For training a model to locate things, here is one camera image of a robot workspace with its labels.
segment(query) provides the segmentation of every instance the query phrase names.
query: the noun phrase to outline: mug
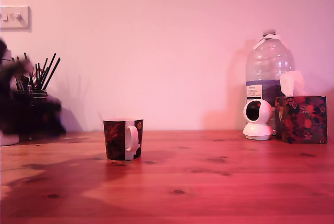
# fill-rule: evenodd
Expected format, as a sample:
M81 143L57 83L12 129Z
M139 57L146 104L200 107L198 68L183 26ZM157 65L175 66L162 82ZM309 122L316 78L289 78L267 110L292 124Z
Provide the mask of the mug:
M103 121L106 156L110 160L133 160L141 155L143 119Z

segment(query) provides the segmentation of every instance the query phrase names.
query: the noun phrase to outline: switch plate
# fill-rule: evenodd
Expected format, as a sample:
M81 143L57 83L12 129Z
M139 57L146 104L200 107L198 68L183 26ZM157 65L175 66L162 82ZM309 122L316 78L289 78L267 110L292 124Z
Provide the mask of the switch plate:
M29 6L1 7L0 13L1 29L29 29Z

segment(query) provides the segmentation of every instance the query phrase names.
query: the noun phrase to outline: white camera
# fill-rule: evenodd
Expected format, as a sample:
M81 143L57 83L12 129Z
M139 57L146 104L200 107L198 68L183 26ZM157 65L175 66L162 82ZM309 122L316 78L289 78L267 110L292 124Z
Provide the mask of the white camera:
M255 99L244 107L244 117L248 122L244 128L244 135L248 139L268 140L273 134L267 123L272 117L271 105L262 99Z

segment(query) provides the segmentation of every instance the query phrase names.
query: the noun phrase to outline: bottle label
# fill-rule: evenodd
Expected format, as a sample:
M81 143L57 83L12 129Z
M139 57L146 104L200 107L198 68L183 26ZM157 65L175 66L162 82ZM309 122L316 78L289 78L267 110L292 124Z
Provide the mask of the bottle label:
M262 85L246 86L247 103L251 100L262 99Z
M257 87L258 85L261 86L261 89L254 89L260 90L257 91L257 94L261 93L261 98L254 98L256 96L248 96L248 91L251 91L250 88ZM269 104L274 108L275 107L275 99L276 97L284 96L281 91L281 84L279 79L272 79L272 80L254 80L254 81L247 81L246 82L246 99L247 102L252 99L264 99L269 102Z

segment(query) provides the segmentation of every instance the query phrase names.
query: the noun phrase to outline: tissue box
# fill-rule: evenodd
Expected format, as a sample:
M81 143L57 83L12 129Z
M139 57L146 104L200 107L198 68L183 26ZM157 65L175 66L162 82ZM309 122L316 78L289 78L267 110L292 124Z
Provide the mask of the tissue box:
M326 97L277 97L276 137L287 143L327 143Z

